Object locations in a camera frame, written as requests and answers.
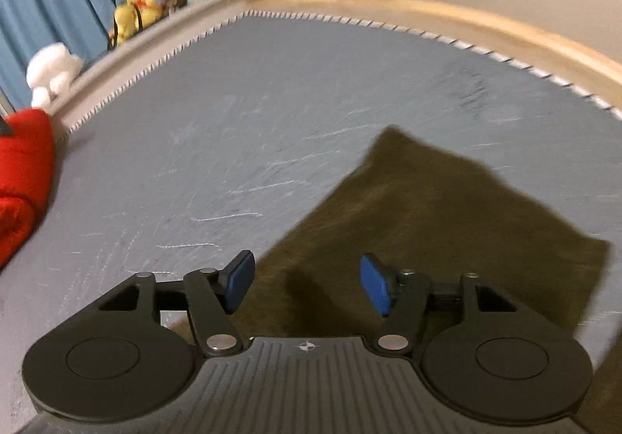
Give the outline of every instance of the red fabric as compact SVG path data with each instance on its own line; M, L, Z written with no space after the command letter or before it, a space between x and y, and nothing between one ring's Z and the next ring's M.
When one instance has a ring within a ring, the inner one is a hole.
M54 137L47 114L28 109L6 122L13 135L0 137L0 268L45 215L54 175Z

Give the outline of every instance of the black strap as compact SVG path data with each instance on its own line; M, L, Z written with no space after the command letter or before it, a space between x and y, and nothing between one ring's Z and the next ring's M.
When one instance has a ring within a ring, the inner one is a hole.
M113 23L114 23L114 34L113 34L113 37L108 36L108 45L106 46L106 49L108 51L112 51L114 48L116 48L117 38L119 37L119 26L116 24L115 19L113 19Z
M138 9L138 6L136 6L136 4L133 4L134 9L136 11L136 16L138 17L138 31L141 32L142 31L142 16L141 16L141 10Z
M134 6L134 10L136 11L136 17L138 18L138 32L141 32L143 29L141 10L138 9L138 6L136 6L135 4L132 4L132 5ZM119 26L117 25L116 20L113 20L113 22L114 22L114 34L113 34L113 37L108 37L108 44L106 47L108 51L112 51L119 44Z

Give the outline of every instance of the curved wooden headboard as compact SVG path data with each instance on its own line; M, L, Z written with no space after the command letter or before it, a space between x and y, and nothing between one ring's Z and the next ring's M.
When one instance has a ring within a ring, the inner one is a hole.
M251 6L436 32L552 72L622 109L621 64L576 41L498 14L429 0L259 0Z

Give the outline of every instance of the ribbed black plastic surface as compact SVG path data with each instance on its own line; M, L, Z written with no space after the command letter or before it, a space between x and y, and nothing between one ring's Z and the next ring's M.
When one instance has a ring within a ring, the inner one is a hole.
M587 434L570 419L500 427L441 404L410 363L369 352L359 338L256 338L210 359L189 388L142 418L78 425L42 413L23 434Z

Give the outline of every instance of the white stuffed animal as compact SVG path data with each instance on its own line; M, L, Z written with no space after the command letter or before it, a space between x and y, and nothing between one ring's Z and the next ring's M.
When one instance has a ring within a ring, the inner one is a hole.
M49 106L55 97L69 89L82 65L82 59L70 54L61 42L41 48L26 70L26 82L32 88L30 105L34 108Z

